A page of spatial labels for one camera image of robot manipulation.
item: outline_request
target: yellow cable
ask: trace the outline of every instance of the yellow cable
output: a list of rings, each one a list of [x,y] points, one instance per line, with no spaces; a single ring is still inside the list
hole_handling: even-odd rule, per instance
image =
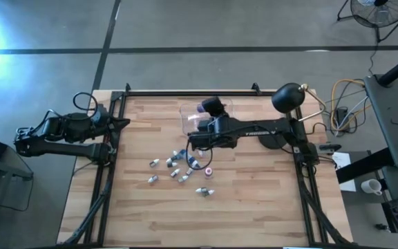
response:
[[[335,130],[335,131],[342,131],[343,129],[345,129],[345,127],[350,124],[352,122],[352,119],[350,119],[348,122],[346,122],[342,127],[336,128],[336,125],[334,124],[334,93],[336,92],[336,87],[339,83],[341,82],[351,82],[354,84],[358,84],[361,86],[365,86],[365,84],[363,82],[360,81],[356,81],[356,80],[350,80],[350,79],[342,79],[336,82],[336,84],[334,84],[334,86],[332,87],[331,90],[331,115],[330,115],[330,121],[331,121],[331,129]],[[365,111],[366,109],[368,109],[369,107],[371,107],[371,105],[368,105],[365,108],[362,108],[356,112],[354,112],[354,117],[359,115],[359,113]]]

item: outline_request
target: gray floor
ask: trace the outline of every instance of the gray floor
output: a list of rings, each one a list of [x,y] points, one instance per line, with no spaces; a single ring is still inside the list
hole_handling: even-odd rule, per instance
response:
[[[101,48],[113,2],[0,0],[0,49]],[[335,22],[341,4],[327,0],[123,1],[111,47],[374,45],[371,29],[354,20]],[[398,29],[383,45],[398,45]],[[371,54],[116,54],[108,56],[100,88],[123,89],[128,82],[133,89],[247,89],[257,82],[261,88],[277,89],[287,82],[306,82],[329,100],[337,80],[369,75]],[[78,91],[91,90],[99,58],[98,54],[0,55],[0,141],[10,145],[17,127],[37,124],[48,109],[75,111],[71,98]],[[379,51],[374,61],[373,71],[384,73],[398,62],[398,50]],[[347,93],[357,89],[352,86]],[[364,96],[353,95],[341,105],[352,108]],[[355,134],[334,138],[329,133],[328,137],[343,151],[376,151],[386,146],[376,127],[369,109],[366,124]],[[56,242],[74,161],[69,156],[28,158],[35,172],[30,207],[22,213],[0,209],[0,248]],[[25,186],[19,191],[14,187],[7,203],[25,200],[27,191],[21,187]],[[354,241],[398,248],[398,234],[373,230],[374,223],[384,222],[375,205],[345,198]]]

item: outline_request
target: electric fan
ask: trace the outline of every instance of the electric fan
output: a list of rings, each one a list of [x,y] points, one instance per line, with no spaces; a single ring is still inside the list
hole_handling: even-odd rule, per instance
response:
[[[352,15],[340,17],[348,1],[351,3]],[[337,21],[351,17],[365,27],[374,28],[379,43],[388,38],[398,27],[398,0],[346,0],[337,14]],[[397,23],[395,27],[381,39],[379,28],[395,23]]]

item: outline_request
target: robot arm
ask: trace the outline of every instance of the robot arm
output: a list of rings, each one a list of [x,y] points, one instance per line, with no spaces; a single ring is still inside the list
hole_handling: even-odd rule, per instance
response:
[[[93,116],[85,113],[70,113],[64,116],[45,118],[36,128],[20,128],[15,137],[17,153],[22,156],[40,156],[43,154],[63,154],[85,156],[92,161],[107,163],[111,160],[111,148],[106,143],[74,145],[102,135],[109,135],[110,140],[117,139],[117,134],[128,124],[129,119],[114,118],[102,104],[96,108]]]
[[[211,117],[199,122],[198,131],[188,133],[193,150],[214,147],[233,149],[240,137],[271,136],[276,139],[275,135],[282,135],[288,144],[298,148],[303,162],[315,165],[319,163],[316,146],[308,142],[302,120],[279,118],[239,121],[229,117],[217,97],[204,100],[198,110],[208,112]]]

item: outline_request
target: power strip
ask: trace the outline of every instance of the power strip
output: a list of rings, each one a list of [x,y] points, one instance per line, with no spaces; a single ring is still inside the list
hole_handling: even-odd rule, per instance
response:
[[[339,125],[342,122],[342,120],[346,117],[347,114],[348,114],[348,108],[340,108],[340,109],[338,108],[338,109],[336,109],[336,120],[339,123]],[[347,124],[345,126],[345,128],[343,128],[340,131],[347,132],[349,130],[350,130],[350,124]]]

